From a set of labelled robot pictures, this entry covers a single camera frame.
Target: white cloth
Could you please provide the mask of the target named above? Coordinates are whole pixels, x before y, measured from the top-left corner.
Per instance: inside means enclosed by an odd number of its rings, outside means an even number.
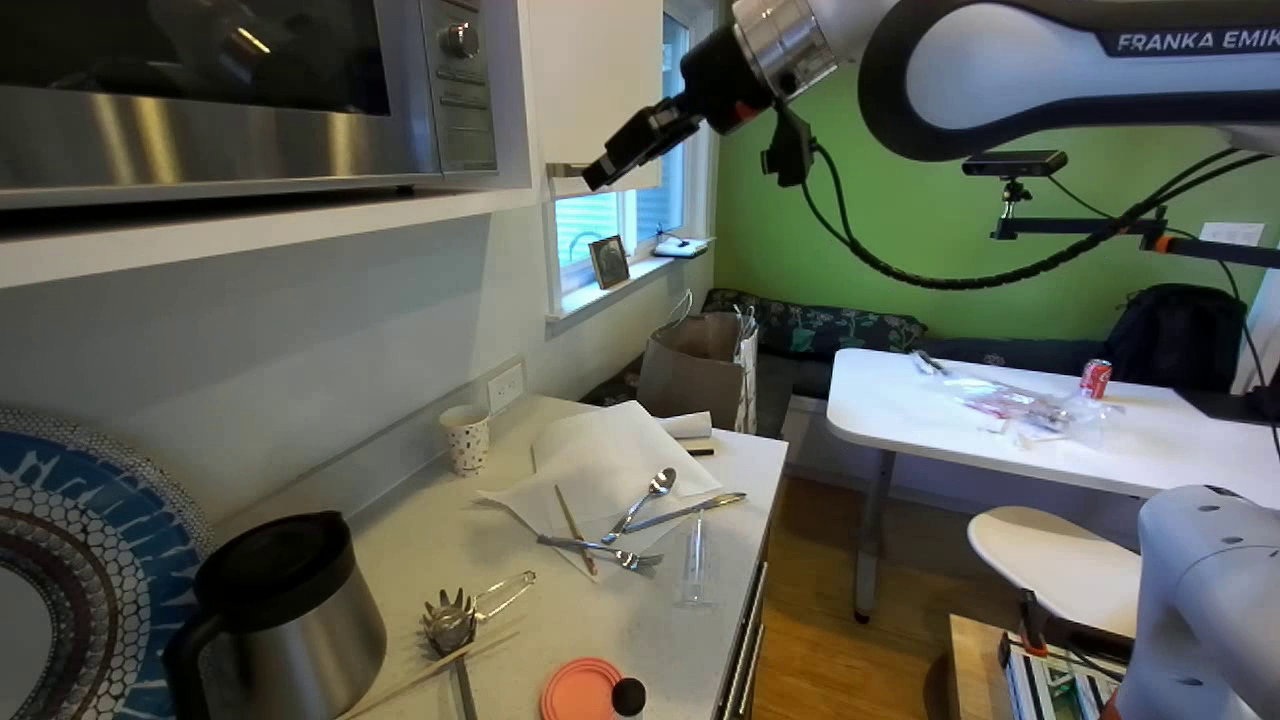
[[[646,493],[646,481],[660,467],[677,467],[677,483],[666,495],[646,500],[635,521],[694,503],[722,486],[635,401],[587,407],[544,427],[531,441],[531,467],[531,481],[486,500],[502,503],[520,525],[544,536],[571,536],[555,503],[555,483],[583,541],[608,536],[623,509]],[[628,530],[614,546],[646,553],[672,529],[677,525]]]

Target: bottle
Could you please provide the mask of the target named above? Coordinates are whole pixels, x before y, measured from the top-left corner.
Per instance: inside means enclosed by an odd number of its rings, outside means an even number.
[[[1065,430],[1082,441],[1082,443],[1101,443],[1109,430],[1109,380],[1113,380],[1113,365],[1109,358],[1089,358],[1081,373],[1081,389],[1066,394],[1065,404]]]

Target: franka emika logo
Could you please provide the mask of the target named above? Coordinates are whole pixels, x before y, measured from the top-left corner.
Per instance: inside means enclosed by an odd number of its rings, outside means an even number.
[[[1109,54],[1245,54],[1280,51],[1280,27],[1124,27],[1101,31]]]

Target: chair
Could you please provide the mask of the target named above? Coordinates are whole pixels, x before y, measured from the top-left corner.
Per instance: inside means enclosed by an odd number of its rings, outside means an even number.
[[[1101,354],[1116,380],[1176,390],[1229,390],[1240,358],[1245,304],[1221,286],[1152,282],[1113,323]]]
[[[969,542],[1018,589],[1024,636],[1126,654],[1135,636],[1140,557],[1041,509],[989,509]]]

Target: white countertop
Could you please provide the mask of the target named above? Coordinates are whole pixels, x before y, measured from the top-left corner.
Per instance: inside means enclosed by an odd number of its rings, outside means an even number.
[[[954,365],[1026,390],[1066,394],[1081,380],[990,365]],[[1109,382],[1116,407],[1101,441],[1018,430],[963,407],[976,382],[925,375],[905,352],[834,352],[828,419],[832,430],[868,447],[893,447],[1012,476],[1081,483],[1118,495],[1152,495],[1179,483],[1221,483],[1280,509],[1280,457],[1270,427],[1229,423],[1196,411],[1172,389]]]
[[[752,571],[763,557],[782,443],[715,430],[721,447],[703,467],[722,486],[742,486],[747,500],[708,515],[703,589],[713,607],[677,607],[688,521],[660,541],[663,564],[657,574],[608,571],[593,578],[571,557],[531,542],[529,529],[494,503],[477,503],[479,493],[529,481],[531,437],[566,411],[583,411],[583,404],[520,401],[494,419],[494,447],[479,476],[427,472],[350,521],[361,571],[387,628],[387,661],[362,704],[427,662],[419,646],[424,600],[434,600],[438,589],[479,592],[531,568],[534,589],[491,628],[479,628],[479,645],[498,633],[515,636],[469,654],[484,720],[534,714],[544,680],[571,654],[602,654],[623,674],[643,680],[646,720],[715,714]],[[362,714],[459,714],[456,674],[438,673]]]

